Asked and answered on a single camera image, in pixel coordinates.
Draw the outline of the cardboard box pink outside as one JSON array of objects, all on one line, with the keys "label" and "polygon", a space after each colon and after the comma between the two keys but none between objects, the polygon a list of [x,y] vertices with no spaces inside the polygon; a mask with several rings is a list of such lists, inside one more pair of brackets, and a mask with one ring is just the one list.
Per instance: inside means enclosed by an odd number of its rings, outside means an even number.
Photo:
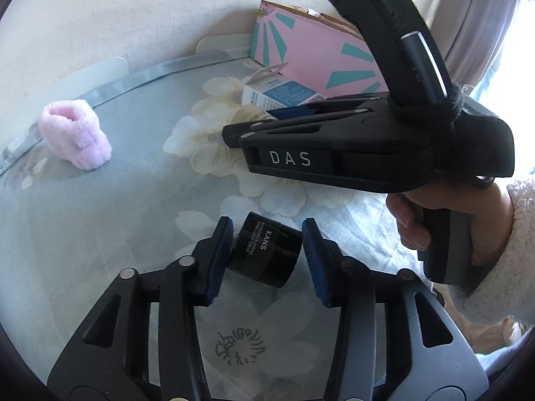
[{"label": "cardboard box pink outside", "polygon": [[327,98],[388,91],[358,30],[311,9],[261,1],[249,56]]}]

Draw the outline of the white bed rail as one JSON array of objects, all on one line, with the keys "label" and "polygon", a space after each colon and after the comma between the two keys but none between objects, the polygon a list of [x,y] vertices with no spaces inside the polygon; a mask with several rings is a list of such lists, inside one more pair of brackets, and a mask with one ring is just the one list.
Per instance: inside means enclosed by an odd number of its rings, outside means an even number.
[{"label": "white bed rail", "polygon": [[77,99],[129,73],[127,60],[119,56],[74,70],[28,57],[1,61],[1,112],[39,111],[50,102]]}]

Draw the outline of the blue white carton box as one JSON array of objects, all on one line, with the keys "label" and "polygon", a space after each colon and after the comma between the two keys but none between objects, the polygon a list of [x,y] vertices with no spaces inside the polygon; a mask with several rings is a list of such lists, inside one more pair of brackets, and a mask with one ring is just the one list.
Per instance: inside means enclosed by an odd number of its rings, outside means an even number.
[{"label": "blue white carton box", "polygon": [[241,105],[274,111],[326,99],[320,93],[283,75],[281,71],[286,66],[284,62],[256,71],[244,84]]}]

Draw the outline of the curtain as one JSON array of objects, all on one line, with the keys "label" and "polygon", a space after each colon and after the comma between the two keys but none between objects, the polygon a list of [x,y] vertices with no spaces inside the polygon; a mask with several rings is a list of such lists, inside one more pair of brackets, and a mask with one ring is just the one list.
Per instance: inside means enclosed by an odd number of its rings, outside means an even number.
[{"label": "curtain", "polygon": [[439,0],[430,31],[452,81],[475,87],[498,57],[520,0]]}]

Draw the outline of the floral blue bedsheet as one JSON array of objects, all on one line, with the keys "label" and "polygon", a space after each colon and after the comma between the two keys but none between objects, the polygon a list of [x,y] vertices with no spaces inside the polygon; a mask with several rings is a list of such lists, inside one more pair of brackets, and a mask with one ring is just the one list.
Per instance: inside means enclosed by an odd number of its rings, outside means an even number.
[{"label": "floral blue bedsheet", "polygon": [[[243,106],[258,69],[225,53],[184,58],[87,96],[112,145],[83,172],[44,143],[1,178],[1,322],[38,378],[120,270],[152,272],[189,254],[222,216],[257,213],[293,228],[308,217],[370,268],[420,272],[380,194],[257,176],[222,128],[257,120]],[[228,272],[196,312],[209,389],[233,400],[324,392],[338,311],[316,298],[305,259],[276,289]]]}]

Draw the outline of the black cosmetic jar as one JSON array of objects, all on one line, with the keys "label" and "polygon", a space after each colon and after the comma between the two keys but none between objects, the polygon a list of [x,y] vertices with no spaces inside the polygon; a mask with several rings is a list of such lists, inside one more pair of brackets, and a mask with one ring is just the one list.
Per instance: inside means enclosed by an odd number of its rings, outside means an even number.
[{"label": "black cosmetic jar", "polygon": [[249,212],[227,266],[252,281],[282,288],[296,267],[301,247],[300,231]]}]

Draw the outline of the pink fluffy sock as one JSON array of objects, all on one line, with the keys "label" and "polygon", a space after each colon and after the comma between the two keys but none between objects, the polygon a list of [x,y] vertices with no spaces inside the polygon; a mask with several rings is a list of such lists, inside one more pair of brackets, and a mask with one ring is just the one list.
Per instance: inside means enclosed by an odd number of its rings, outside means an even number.
[{"label": "pink fluffy sock", "polygon": [[101,130],[99,117],[85,100],[46,105],[38,129],[56,157],[80,170],[95,170],[112,157],[112,146]]}]

